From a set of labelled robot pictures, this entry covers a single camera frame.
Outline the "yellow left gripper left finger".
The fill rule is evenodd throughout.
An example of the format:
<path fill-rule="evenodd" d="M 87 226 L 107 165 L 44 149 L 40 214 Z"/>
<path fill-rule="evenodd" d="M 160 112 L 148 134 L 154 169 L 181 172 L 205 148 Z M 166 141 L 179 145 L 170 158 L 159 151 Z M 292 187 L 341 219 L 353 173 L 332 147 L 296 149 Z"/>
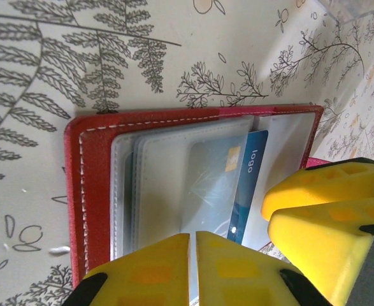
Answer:
<path fill-rule="evenodd" d="M 179 233 L 92 269 L 64 305 L 188 305 L 190 235 Z"/>

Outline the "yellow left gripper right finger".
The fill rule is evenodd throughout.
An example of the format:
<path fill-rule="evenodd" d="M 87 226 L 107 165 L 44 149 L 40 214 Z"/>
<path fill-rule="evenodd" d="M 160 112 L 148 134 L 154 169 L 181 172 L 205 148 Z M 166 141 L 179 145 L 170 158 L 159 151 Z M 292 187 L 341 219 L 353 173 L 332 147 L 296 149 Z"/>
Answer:
<path fill-rule="evenodd" d="M 208 231 L 196 233 L 200 305 L 320 305 L 292 264 Z"/>

